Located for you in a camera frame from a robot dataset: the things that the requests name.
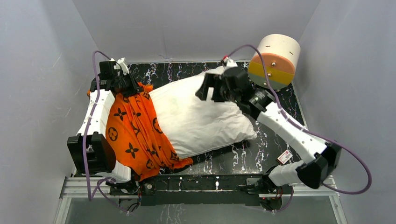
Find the white pillow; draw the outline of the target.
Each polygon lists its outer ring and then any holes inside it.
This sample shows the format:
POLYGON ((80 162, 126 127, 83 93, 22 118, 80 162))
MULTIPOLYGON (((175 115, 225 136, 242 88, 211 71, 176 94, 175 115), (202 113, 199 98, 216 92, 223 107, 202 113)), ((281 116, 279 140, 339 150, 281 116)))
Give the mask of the white pillow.
POLYGON ((235 103, 196 97, 204 78, 201 72, 150 92, 159 127, 182 159, 257 137, 235 103))

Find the orange patterned plush pillowcase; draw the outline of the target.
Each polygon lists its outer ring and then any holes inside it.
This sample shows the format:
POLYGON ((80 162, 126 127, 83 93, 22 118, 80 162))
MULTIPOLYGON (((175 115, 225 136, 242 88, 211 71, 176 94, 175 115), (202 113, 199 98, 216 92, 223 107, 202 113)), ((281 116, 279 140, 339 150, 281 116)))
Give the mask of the orange patterned plush pillowcase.
POLYGON ((180 169, 193 163, 182 159, 160 127, 151 99, 152 85, 139 83, 142 92, 130 97, 118 93, 111 106, 105 106, 105 137, 115 159, 132 169, 135 180, 156 176, 161 168, 180 169))

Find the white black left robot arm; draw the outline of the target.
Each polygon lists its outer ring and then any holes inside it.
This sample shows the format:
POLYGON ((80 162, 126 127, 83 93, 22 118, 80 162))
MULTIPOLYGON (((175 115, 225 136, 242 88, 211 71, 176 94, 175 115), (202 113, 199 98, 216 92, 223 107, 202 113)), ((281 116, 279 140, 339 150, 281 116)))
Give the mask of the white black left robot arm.
POLYGON ((120 138, 118 131, 106 128, 110 110, 116 96, 130 97, 141 93, 134 76, 130 73, 125 58, 99 63, 100 73, 91 82, 89 105, 77 135, 67 140, 67 147, 77 171, 90 175, 110 177, 128 194, 139 190, 139 181, 132 177, 131 168, 115 158, 110 142, 120 138))

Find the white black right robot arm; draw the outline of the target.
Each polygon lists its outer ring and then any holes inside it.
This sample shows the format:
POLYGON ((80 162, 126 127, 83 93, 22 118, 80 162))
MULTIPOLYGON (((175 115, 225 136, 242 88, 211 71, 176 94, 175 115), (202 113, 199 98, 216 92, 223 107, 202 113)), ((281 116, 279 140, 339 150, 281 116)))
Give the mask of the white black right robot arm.
POLYGON ((239 67, 228 68, 222 74, 206 72, 195 95, 206 100, 210 88, 212 101, 236 103, 243 113, 270 128, 300 156, 298 162, 270 168, 249 188, 276 193, 283 185, 303 183, 317 189, 335 169, 341 148, 305 133, 299 123, 294 126, 293 117, 282 114, 275 96, 263 88, 254 89, 248 74, 239 67))

